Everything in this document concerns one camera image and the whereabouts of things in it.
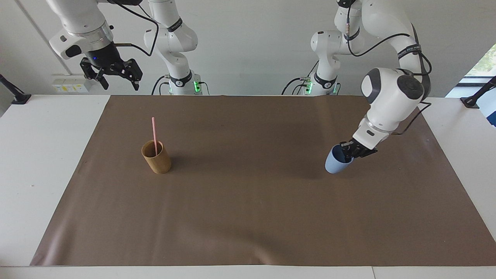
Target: table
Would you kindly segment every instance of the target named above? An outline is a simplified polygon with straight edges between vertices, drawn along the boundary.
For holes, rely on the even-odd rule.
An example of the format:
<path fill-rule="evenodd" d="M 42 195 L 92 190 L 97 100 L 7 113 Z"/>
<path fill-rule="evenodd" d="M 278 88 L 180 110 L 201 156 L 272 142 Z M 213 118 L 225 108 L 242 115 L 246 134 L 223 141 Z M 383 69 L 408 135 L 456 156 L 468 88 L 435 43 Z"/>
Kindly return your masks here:
<path fill-rule="evenodd" d="M 107 103 L 108 96 L 36 95 L 25 106 L 12 106 L 0 118 L 0 278 L 494 278 L 496 267 L 483 268 L 34 268 L 29 265 L 50 218 Z M 458 99 L 430 98 L 424 113 L 460 181 L 496 236 L 496 129 L 478 110 Z"/>

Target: electrical socket panel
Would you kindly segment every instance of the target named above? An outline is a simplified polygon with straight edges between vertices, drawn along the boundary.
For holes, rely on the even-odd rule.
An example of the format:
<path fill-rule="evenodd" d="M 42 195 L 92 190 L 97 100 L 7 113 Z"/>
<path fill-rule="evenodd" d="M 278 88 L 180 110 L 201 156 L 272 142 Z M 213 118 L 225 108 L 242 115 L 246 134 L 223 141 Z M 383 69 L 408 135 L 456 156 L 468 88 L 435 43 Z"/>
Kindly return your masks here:
<path fill-rule="evenodd" d="M 57 93 L 89 93 L 91 82 L 85 78 L 56 79 L 52 86 Z"/>

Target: blue cup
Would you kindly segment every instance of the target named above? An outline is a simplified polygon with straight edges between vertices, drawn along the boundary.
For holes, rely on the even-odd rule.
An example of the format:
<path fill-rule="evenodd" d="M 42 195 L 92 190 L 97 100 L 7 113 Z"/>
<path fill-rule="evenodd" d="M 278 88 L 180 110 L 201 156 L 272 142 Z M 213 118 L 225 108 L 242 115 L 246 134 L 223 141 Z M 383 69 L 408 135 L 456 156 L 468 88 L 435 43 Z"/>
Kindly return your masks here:
<path fill-rule="evenodd" d="M 346 157 L 341 149 L 341 145 L 335 145 L 327 156 L 327 160 L 325 161 L 325 170 L 332 174 L 339 173 L 353 163 L 354 160 L 354 158 L 351 158 L 351 161 L 347 163 Z"/>

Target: brown paper sheet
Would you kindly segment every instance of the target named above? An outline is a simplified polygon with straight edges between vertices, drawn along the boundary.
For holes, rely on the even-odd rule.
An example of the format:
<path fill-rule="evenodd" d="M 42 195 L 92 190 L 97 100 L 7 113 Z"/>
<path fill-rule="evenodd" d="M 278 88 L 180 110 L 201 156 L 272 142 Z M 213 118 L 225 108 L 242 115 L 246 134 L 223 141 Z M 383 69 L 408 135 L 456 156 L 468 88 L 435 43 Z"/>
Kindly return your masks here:
<path fill-rule="evenodd" d="M 338 175 L 361 97 L 112 96 L 31 265 L 496 266 L 420 117 Z M 140 149 L 173 162 L 154 174 Z"/>

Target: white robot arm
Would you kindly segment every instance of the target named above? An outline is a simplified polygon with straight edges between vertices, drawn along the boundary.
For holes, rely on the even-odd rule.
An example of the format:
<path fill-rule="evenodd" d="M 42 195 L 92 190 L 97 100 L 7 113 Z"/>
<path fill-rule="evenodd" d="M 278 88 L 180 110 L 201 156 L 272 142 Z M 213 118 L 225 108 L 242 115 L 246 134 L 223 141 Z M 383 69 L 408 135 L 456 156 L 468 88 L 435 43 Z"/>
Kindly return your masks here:
<path fill-rule="evenodd" d="M 63 25 L 63 29 L 50 40 L 50 45 L 60 57 L 70 59 L 85 54 L 80 65 L 86 78 L 94 79 L 108 89 L 104 75 L 118 75 L 131 81 L 134 89 L 138 90 L 143 73 L 134 59 L 121 59 L 111 27 L 98 9 L 98 2 L 138 5 L 142 0 L 46 1 Z"/>
<path fill-rule="evenodd" d="M 318 55 L 317 71 L 310 74 L 307 95 L 329 95 L 334 91 L 338 71 L 341 68 L 336 55 L 350 55 L 348 43 L 354 53 L 362 51 L 364 39 L 360 35 L 362 3 L 355 2 L 350 9 L 350 25 L 347 29 L 348 9 L 340 6 L 334 18 L 337 30 L 316 32 L 311 39 L 311 48 Z"/>
<path fill-rule="evenodd" d="M 174 0 L 148 0 L 152 17 L 161 25 L 156 48 L 169 70 L 170 93 L 173 95 L 200 95 L 200 76 L 190 68 L 181 52 L 189 52 L 198 46 L 198 37 L 180 18 Z M 151 48 L 154 34 L 147 31 L 145 44 Z"/>
<path fill-rule="evenodd" d="M 335 173 L 336 165 L 349 164 L 354 158 L 366 157 L 377 152 L 375 147 L 398 128 L 431 90 L 430 78 L 424 67 L 425 56 L 422 54 L 415 28 L 399 3 L 394 0 L 340 0 L 338 5 L 340 9 L 336 18 L 342 17 L 344 13 L 347 18 L 348 10 L 350 15 L 353 10 L 357 15 L 357 11 L 361 9 L 365 30 L 375 37 L 388 40 L 398 54 L 400 69 L 375 68 L 364 78 L 362 93 L 370 103 L 371 109 L 360 122 L 353 138 L 349 142 L 340 143 L 341 152 L 336 155 L 331 151 L 329 154 L 326 169 L 331 173 Z M 353 26 L 351 17 L 349 23 L 346 20 L 344 22 L 345 27 L 340 23 L 336 25 L 340 30 L 345 29 L 344 32 L 341 31 L 341 37 L 351 39 L 353 35 L 350 34 L 356 27 Z M 354 54 L 351 44 L 350 48 L 353 53 L 350 53 L 349 49 L 345 53 L 340 47 L 335 54 Z M 315 74 L 317 78 L 334 75 L 335 72 L 319 70 Z M 316 84 L 312 86 L 312 91 L 316 87 L 321 91 L 320 86 Z"/>

